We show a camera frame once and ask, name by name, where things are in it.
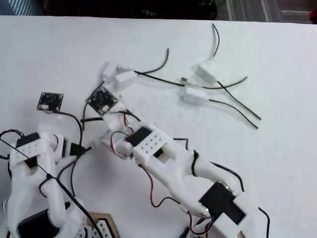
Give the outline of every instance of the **black cable tie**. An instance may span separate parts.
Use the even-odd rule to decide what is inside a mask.
[[[195,177],[197,177],[197,176],[196,176],[196,174],[195,174],[194,168],[195,168],[195,164],[196,164],[196,161],[197,161],[198,158],[199,158],[199,154],[197,153],[196,150],[194,150],[194,160],[193,160],[193,162],[192,162],[192,174],[193,174],[193,176],[195,176]]]

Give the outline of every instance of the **dark floor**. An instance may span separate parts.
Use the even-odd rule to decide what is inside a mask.
[[[315,9],[317,0],[226,0],[217,20],[311,23]]]
[[[132,3],[135,4],[138,2],[141,6],[149,4],[140,3],[142,1],[143,0],[132,1]],[[170,2],[177,1],[179,5],[185,5],[182,0],[173,0]],[[218,6],[217,20],[311,23],[309,14],[311,11],[317,9],[317,0],[199,0],[198,2],[211,4],[213,1],[215,1]],[[126,4],[119,4],[119,10],[112,10],[110,12],[107,12],[106,9],[115,9],[114,4],[111,3],[110,7],[98,7],[98,5],[96,5],[96,3],[108,4],[111,2],[106,0],[50,0],[47,2],[47,15],[143,18],[143,15],[133,13],[131,15],[131,8],[127,7]],[[160,4],[164,5],[164,3],[166,3],[166,0],[160,0]],[[191,16],[189,18],[186,16],[182,18],[182,16],[177,16],[176,9],[180,9],[180,7],[174,9],[175,10],[169,12],[172,15],[171,18],[210,19],[200,14],[194,18],[191,18]],[[193,8],[189,8],[188,12],[189,14],[193,13],[195,15]],[[165,18],[160,14],[155,16],[156,13],[154,12],[153,16],[151,15],[149,18]]]

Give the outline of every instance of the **white 3d-printed part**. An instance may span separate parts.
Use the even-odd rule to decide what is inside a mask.
[[[101,231],[103,238],[113,238],[107,223],[103,220],[99,220],[97,223],[99,230]],[[100,238],[96,229],[92,231],[92,238]]]

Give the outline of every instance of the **black wire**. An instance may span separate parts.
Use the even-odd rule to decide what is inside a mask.
[[[193,162],[192,162],[191,170],[192,170],[193,176],[195,176],[195,177],[196,177],[195,164],[196,164],[198,158],[199,158],[199,154],[196,152],[196,150],[194,150],[194,159],[193,159]]]
[[[4,135],[4,134],[7,134],[7,133],[10,133],[10,132],[13,132],[13,133],[16,133],[18,136],[20,136],[21,138],[24,137],[25,135],[23,134],[23,132],[17,130],[17,129],[9,129],[9,130],[5,130],[3,132],[0,133],[0,138]]]
[[[181,84],[181,83],[175,83],[175,82],[172,82],[172,81],[168,81],[168,80],[165,80],[165,79],[162,79],[162,78],[158,78],[158,77],[154,77],[154,76],[151,76],[151,75],[148,75],[146,73],[141,73],[141,72],[138,72],[138,71],[134,71],[135,73],[137,74],[140,74],[140,75],[143,75],[143,76],[146,76],[146,77],[149,77],[149,78],[152,78],[152,79],[156,79],[158,81],[161,81],[161,82],[164,82],[164,83],[169,83],[169,84],[173,84],[173,85],[176,85],[176,86],[180,86],[180,87],[185,87],[185,84]],[[248,77],[244,77],[243,79],[241,79],[240,81],[238,82],[235,82],[235,83],[232,83],[232,84],[229,84],[229,85],[226,85],[226,86],[223,86],[223,87],[205,87],[205,86],[201,86],[202,88],[204,89],[224,89],[224,88],[229,88],[229,87],[232,87],[232,86],[235,86],[239,83],[242,83],[244,80],[246,80]]]
[[[241,106],[243,106],[243,107],[244,107],[245,109],[247,109],[249,112],[251,112],[256,118],[258,118],[259,120],[262,120],[261,117],[259,117],[259,116],[258,116],[257,114],[255,114],[250,108],[248,108],[246,105],[244,105],[243,103],[241,103],[238,99],[236,99],[226,88],[224,88],[224,90],[225,90],[237,103],[239,103]]]
[[[158,78],[158,77],[154,77],[154,76],[151,76],[151,75],[148,75],[146,73],[139,72],[139,71],[134,71],[134,72],[137,73],[137,74],[152,78],[152,79],[156,79],[156,80],[164,82],[164,83],[169,83],[169,84],[173,84],[173,85],[176,85],[176,86],[185,87],[185,84],[175,83],[175,82],[168,81],[168,80],[165,80],[165,79],[162,79],[162,78]]]
[[[167,50],[166,50],[165,60],[164,60],[163,64],[160,67],[158,67],[156,69],[153,69],[153,70],[150,70],[150,71],[143,72],[143,73],[154,73],[156,71],[159,71],[161,68],[163,68],[166,65],[167,60],[168,60],[168,55],[169,55],[169,48],[167,48]]]
[[[79,126],[79,130],[80,130],[80,138],[79,138],[79,146],[81,146],[82,141],[83,141],[83,128],[81,126],[80,121],[77,119],[77,117],[75,117],[74,115],[70,114],[70,113],[63,113],[63,112],[56,112],[56,111],[45,111],[48,114],[60,114],[60,115],[65,115],[65,116],[69,116],[72,117],[76,120],[78,126]]]
[[[72,114],[64,113],[64,112],[56,112],[56,111],[50,112],[50,111],[46,111],[46,110],[45,110],[45,112],[48,113],[48,114],[50,114],[50,113],[60,114],[60,115],[65,115],[65,116],[69,116],[69,117],[74,118],[74,119],[76,120],[76,122],[77,122],[77,124],[78,124],[78,126],[79,126],[79,130],[80,130],[79,147],[81,148],[82,141],[83,141],[83,128],[82,128],[81,123],[80,123],[80,121],[78,120],[78,118],[75,117],[75,116],[72,115]],[[74,162],[74,166],[75,166],[75,164],[76,164],[76,162],[77,162],[78,159],[79,159],[79,157],[76,158],[76,160],[75,160],[75,162]],[[71,177],[70,177],[70,186],[71,186],[71,190],[72,190],[73,195],[76,196],[76,195],[75,195],[75,190],[74,190],[74,185],[73,185],[73,177],[72,177],[72,175],[73,175],[73,173],[71,173]]]
[[[219,32],[218,32],[216,26],[214,24],[212,24],[212,26],[216,30],[216,33],[217,33],[217,36],[218,36],[218,44],[217,44],[216,50],[214,51],[214,54],[213,54],[213,57],[215,57],[215,55],[217,54],[217,51],[219,49],[219,45],[220,45],[220,35],[219,35]]]
[[[3,159],[3,160],[9,160],[9,155],[6,157],[6,156],[3,156],[3,155],[0,155],[0,159]]]
[[[266,216],[267,218],[267,226],[266,226],[266,238],[268,238],[268,234],[269,234],[269,225],[271,223],[271,219],[269,218],[268,213],[266,213],[266,211],[264,211],[261,207],[259,207],[259,210]]]
[[[89,122],[89,121],[96,121],[96,120],[104,120],[103,118],[86,118],[86,119],[81,119],[81,123]]]
[[[244,77],[243,79],[239,80],[238,82],[235,82],[235,83],[232,83],[232,84],[229,84],[229,85],[226,85],[226,86],[222,86],[222,87],[214,87],[214,88],[209,88],[209,87],[205,87],[203,86],[202,88],[205,88],[205,89],[225,89],[225,88],[229,88],[229,87],[232,87],[232,86],[235,86],[239,83],[242,83],[244,80],[246,80],[248,77]]]
[[[98,87],[94,89],[94,91],[90,94],[90,96],[91,96],[93,93],[95,93],[95,92],[103,85],[104,82],[105,82],[105,81],[102,81],[102,82],[98,85]],[[83,118],[82,118],[82,120],[85,119],[87,105],[88,105],[88,103],[86,102],[86,103],[85,103],[85,106],[84,106],[84,110],[83,110]],[[82,123],[83,123],[83,130],[85,130],[85,122],[82,122]]]
[[[242,178],[236,172],[234,172],[233,170],[231,170],[231,169],[229,169],[229,168],[227,168],[227,167],[225,167],[223,165],[220,165],[220,164],[217,164],[217,163],[214,163],[214,162],[210,162],[210,163],[212,163],[213,165],[217,166],[218,168],[226,170],[227,172],[235,175],[238,178],[238,180],[240,181],[241,190],[244,192],[244,186],[243,186]]]
[[[141,121],[135,114],[133,114],[130,110],[125,110],[125,111],[119,111],[118,113],[126,114],[129,116],[134,117],[137,121]]]
[[[173,138],[173,140],[186,140],[185,148],[188,150],[188,138]]]
[[[217,101],[217,100],[213,100],[213,99],[209,99],[209,101],[211,102],[214,102],[214,103],[221,103],[221,104],[224,104],[224,105],[227,105],[231,108],[233,108],[234,110],[236,110],[238,113],[240,113],[244,118],[245,120],[247,120],[252,126],[254,126],[256,129],[259,129],[255,124],[253,124],[252,121],[250,121],[242,112],[240,112],[237,108],[235,108],[234,106],[228,104],[228,103],[225,103],[225,102],[221,102],[221,101]]]
[[[10,180],[12,180],[12,171],[10,169],[10,160],[8,161],[8,173],[9,173]]]
[[[17,134],[18,136],[20,136],[21,138],[25,136],[25,135],[23,134],[23,132],[21,132],[21,131],[19,131],[19,130],[17,130],[17,129],[9,129],[9,130],[5,130],[5,131],[1,132],[1,133],[0,133],[0,138],[1,138],[3,135],[5,135],[5,134],[7,134],[7,133],[11,133],[11,132],[16,133],[16,134]],[[10,159],[10,155],[8,155],[8,156],[0,155],[0,159],[9,160],[9,159]]]
[[[103,234],[101,233],[99,227],[97,226],[97,224],[95,223],[94,219],[91,217],[91,215],[89,214],[89,212],[76,200],[76,198],[71,194],[71,192],[63,185],[63,183],[57,179],[56,180],[57,183],[59,184],[59,186],[61,187],[61,189],[64,190],[64,192],[69,196],[69,198],[77,205],[77,207],[88,217],[88,219],[90,220],[90,222],[94,225],[98,235],[100,236],[100,238],[103,238]]]

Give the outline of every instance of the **red wire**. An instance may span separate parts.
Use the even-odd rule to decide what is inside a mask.
[[[139,165],[146,173],[147,175],[149,176],[150,178],[150,181],[151,181],[151,192],[150,192],[150,201],[151,201],[151,205],[155,208],[158,208],[162,205],[162,203],[166,200],[166,199],[170,199],[174,202],[176,202],[178,205],[180,204],[178,201],[176,201],[174,198],[172,197],[165,197],[163,198],[163,200],[158,204],[158,205],[155,205],[154,202],[153,202],[153,189],[154,189],[154,184],[153,184],[153,179],[150,175],[150,173],[142,166],[142,165]],[[208,231],[210,230],[211,226],[212,226],[212,220],[206,224],[205,226],[205,231],[204,232],[201,232],[201,233],[197,233],[197,232],[194,232],[193,231],[193,217],[192,217],[192,214],[190,214],[190,212],[188,212],[188,215],[189,215],[189,219],[190,219],[190,225],[189,225],[189,229],[191,230],[191,232],[195,235],[198,235],[198,236],[202,236],[202,235],[206,235],[208,233]]]
[[[126,114],[123,114],[123,121],[124,121],[124,125],[127,127],[127,128],[129,128],[131,131],[132,131],[132,133],[134,133],[134,130],[133,130],[133,128],[132,127],[130,127],[130,126],[128,126],[128,119],[127,119],[127,116],[126,116]]]
[[[143,168],[142,165],[139,165],[139,166],[147,173],[147,175],[148,175],[149,178],[150,178],[150,181],[151,181],[150,201],[151,201],[151,204],[152,204],[153,207],[155,207],[155,208],[160,207],[160,206],[162,205],[162,203],[163,203],[166,199],[170,199],[170,200],[176,202],[178,205],[180,204],[178,201],[176,201],[176,200],[175,200],[174,198],[172,198],[172,197],[165,197],[165,198],[163,198],[163,200],[162,200],[158,205],[155,205],[154,202],[153,202],[153,189],[154,189],[153,179],[152,179],[151,175],[149,174],[149,172],[148,172],[145,168]]]

